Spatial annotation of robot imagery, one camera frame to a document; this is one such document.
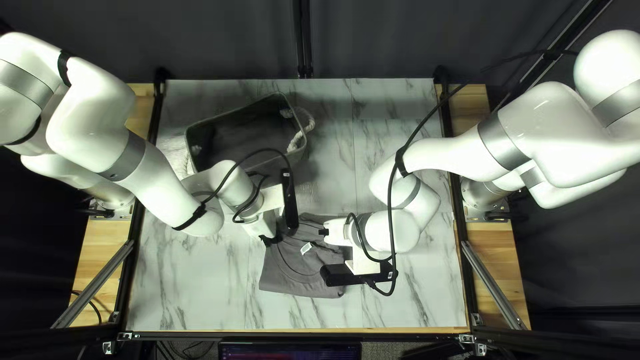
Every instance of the wooden board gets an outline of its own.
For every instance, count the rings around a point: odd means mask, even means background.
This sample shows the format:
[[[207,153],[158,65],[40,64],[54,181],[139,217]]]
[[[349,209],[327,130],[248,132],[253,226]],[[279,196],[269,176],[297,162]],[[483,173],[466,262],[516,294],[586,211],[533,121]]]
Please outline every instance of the wooden board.
[[[127,127],[136,134],[146,137],[153,108],[153,87],[151,84],[130,84],[136,92],[136,108],[127,120]],[[489,104],[484,85],[468,85],[451,99],[451,115],[456,135],[464,133],[489,114]],[[511,224],[468,225],[468,238],[483,260],[489,272],[494,276],[500,288],[514,305],[518,314],[529,326],[529,315],[525,303],[520,268],[513,242]],[[78,262],[75,290],[82,290],[93,276],[106,264],[111,256],[126,241],[129,232],[128,222],[108,222],[90,220],[84,237],[83,249]],[[100,289],[96,299],[101,305],[103,319],[113,311],[120,269]],[[476,282],[478,308],[487,325],[506,327],[502,315],[493,302],[482,282]],[[93,309],[87,306],[72,326],[95,325],[97,323]],[[420,332],[420,333],[461,333],[468,327],[395,327],[366,329],[269,329],[264,332]]]
[[[125,125],[138,136],[147,138],[151,111],[154,106],[153,85],[129,84],[129,86],[136,94],[136,104]],[[83,247],[80,252],[80,260],[76,268],[74,290],[82,291],[122,244],[127,241],[130,224],[128,221],[116,220],[88,221],[86,232],[84,233]],[[119,266],[94,297],[93,303],[100,311],[103,323],[109,319],[109,315],[115,307],[121,272],[122,269]],[[75,299],[76,296],[72,295],[69,303]],[[97,324],[98,317],[95,311],[91,306],[87,305],[71,326]]]
[[[436,85],[436,92],[440,95],[442,86]],[[484,85],[467,85],[451,99],[450,104],[453,131],[456,136],[474,127],[490,113]],[[524,297],[511,223],[468,223],[467,236],[487,270],[530,329],[529,312]],[[508,327],[489,291],[476,274],[474,274],[474,283],[478,311],[485,325]]]

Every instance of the dark curtain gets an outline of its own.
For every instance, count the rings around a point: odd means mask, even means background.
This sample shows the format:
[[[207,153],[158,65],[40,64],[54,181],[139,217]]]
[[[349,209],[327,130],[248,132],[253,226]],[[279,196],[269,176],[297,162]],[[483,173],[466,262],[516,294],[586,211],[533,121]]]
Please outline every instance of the dark curtain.
[[[639,12],[637,1],[612,2],[571,49],[614,29],[640,32]],[[563,56],[542,81],[573,87],[573,60]],[[530,197],[512,202],[529,215],[513,228],[534,329],[640,338],[638,183],[634,165],[607,188],[557,209]]]
[[[50,327],[68,306],[87,221],[74,209],[86,195],[4,147],[0,164],[0,331]]]
[[[317,78],[456,79],[542,49],[586,0],[311,0]],[[292,0],[5,1],[19,31],[65,48],[126,82],[158,66],[181,79],[294,78]],[[501,85],[524,63],[482,82]]]

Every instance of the table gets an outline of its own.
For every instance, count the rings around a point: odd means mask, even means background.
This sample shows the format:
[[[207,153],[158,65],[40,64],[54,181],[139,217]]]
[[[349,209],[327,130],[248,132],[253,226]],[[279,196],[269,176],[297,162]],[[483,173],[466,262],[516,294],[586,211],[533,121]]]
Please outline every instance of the table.
[[[132,86],[139,89],[144,89],[144,86]],[[133,119],[127,123],[130,124],[140,123],[136,119],[146,118],[150,115],[151,103],[150,86],[145,90],[140,90],[138,100],[136,102],[136,115]],[[486,90],[482,85],[468,86],[462,90],[452,100],[452,117],[454,119],[454,128],[460,133],[465,128],[472,126],[475,122],[482,119],[488,112],[488,105],[486,102]],[[85,243],[83,246],[83,253],[78,266],[78,273],[76,277],[75,287],[81,290],[83,285],[82,278],[87,278],[99,270],[104,262],[110,257],[108,243],[117,247],[119,243],[122,243],[126,237],[126,228],[128,224],[126,222],[96,222],[90,221]],[[498,281],[507,297],[512,300],[512,303],[516,307],[516,310],[528,323],[528,316],[526,306],[524,302],[524,293],[522,291],[522,282],[519,276],[519,269],[517,263],[517,257],[515,254],[515,247],[513,245],[513,235],[509,224],[469,224],[468,227],[469,239],[476,251],[480,254],[485,261],[485,265],[493,276]],[[110,296],[115,295],[115,288],[113,284],[109,286],[109,282],[103,287],[103,289],[97,295],[97,298],[101,300],[106,307],[109,304],[113,306],[113,301],[109,303]],[[479,308],[481,314],[485,318],[486,322],[490,325],[496,324],[500,321],[501,315],[498,313],[497,308],[493,304],[493,300],[488,295],[488,292],[484,289],[482,284],[477,285],[477,296],[479,301]],[[92,319],[90,317],[90,308],[83,312],[83,315],[79,317],[74,325],[89,325]],[[443,328],[424,328],[433,332],[464,332],[468,330],[468,327],[449,327]],[[359,329],[360,331],[375,331],[374,329]],[[407,329],[394,328],[382,329],[383,331],[401,331],[406,332]],[[308,329],[307,331],[318,331],[318,329]]]

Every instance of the black velcro strap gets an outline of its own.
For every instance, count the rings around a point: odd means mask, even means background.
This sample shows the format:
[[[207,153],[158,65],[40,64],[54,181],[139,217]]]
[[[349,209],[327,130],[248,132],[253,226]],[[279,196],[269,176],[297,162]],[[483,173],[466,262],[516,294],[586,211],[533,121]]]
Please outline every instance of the black velcro strap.
[[[22,138],[19,138],[18,140],[14,141],[14,142],[4,143],[2,145],[3,146],[20,145],[23,142],[29,140],[30,138],[33,137],[33,135],[36,135],[36,132],[38,132],[38,128],[40,127],[41,121],[42,121],[42,117],[38,117],[36,119],[36,123],[33,125],[33,128],[31,128],[31,131],[27,135],[24,135]]]
[[[180,226],[172,227],[172,229],[178,230],[178,231],[185,230],[187,227],[189,227],[191,224],[193,224],[196,220],[201,218],[202,215],[204,215],[207,212],[207,210],[205,209],[206,205],[207,204],[205,202],[201,202],[200,206],[196,209],[196,211],[193,212],[193,215],[191,216],[191,218],[189,218],[189,220],[185,221]]]
[[[60,75],[62,82],[68,87],[71,87],[71,82],[67,76],[67,60],[69,60],[71,56],[73,56],[73,54],[64,50],[60,51],[60,55],[58,56],[58,75]]]
[[[398,168],[398,171],[400,171],[400,175],[402,175],[402,177],[406,177],[407,175],[411,174],[406,171],[406,167],[404,167],[404,160],[402,160],[402,157],[404,156],[404,152],[406,150],[407,147],[403,146],[398,149],[398,151],[396,151],[396,167]]]

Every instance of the metal bracket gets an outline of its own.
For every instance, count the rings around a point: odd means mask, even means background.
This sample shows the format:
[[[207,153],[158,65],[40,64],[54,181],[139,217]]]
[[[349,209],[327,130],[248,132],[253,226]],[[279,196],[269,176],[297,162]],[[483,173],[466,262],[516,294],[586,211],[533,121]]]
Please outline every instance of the metal bracket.
[[[56,322],[51,325],[52,329],[59,329],[62,327],[68,327],[76,319],[76,317],[82,312],[84,307],[100,290],[102,285],[111,277],[111,274],[116,270],[122,261],[131,253],[135,241],[129,240],[118,250],[113,257],[104,265],[102,270],[84,287],[80,296],[76,297],[76,300],[69,305],[69,307],[60,315]]]
[[[461,344],[473,344],[475,343],[475,337],[471,334],[460,334],[458,335],[458,341]]]
[[[113,311],[110,315],[109,315],[109,321],[107,321],[108,323],[118,323],[118,321],[120,320],[120,312],[119,311]]]
[[[458,341],[461,344],[474,344],[474,353],[476,356],[485,356],[486,355],[486,345],[476,343],[476,337],[471,334],[460,334],[458,335]]]
[[[471,313],[471,325],[473,326],[483,326],[484,322],[478,313]]]
[[[495,282],[495,279],[491,276],[489,270],[486,269],[482,260],[480,260],[480,257],[478,257],[476,252],[471,247],[469,241],[461,241],[460,248],[462,249],[462,253],[464,253],[465,257],[478,274],[480,280],[482,280],[487,290],[489,290],[489,293],[493,297],[493,301],[495,301],[496,305],[498,305],[498,309],[504,316],[504,319],[507,321],[509,327],[516,330],[527,330],[527,326],[522,321],[522,318],[520,318],[520,315],[518,315],[518,313],[515,311],[509,299],[507,299],[507,296],[505,296],[505,294],[500,289],[500,286],[498,286],[498,283]]]
[[[485,356],[486,355],[486,345],[485,344],[476,344],[476,356]]]
[[[118,341],[132,340],[133,333],[132,332],[119,332],[118,333]]]
[[[115,355],[116,354],[116,342],[115,341],[105,341],[102,343],[102,353],[105,355]]]

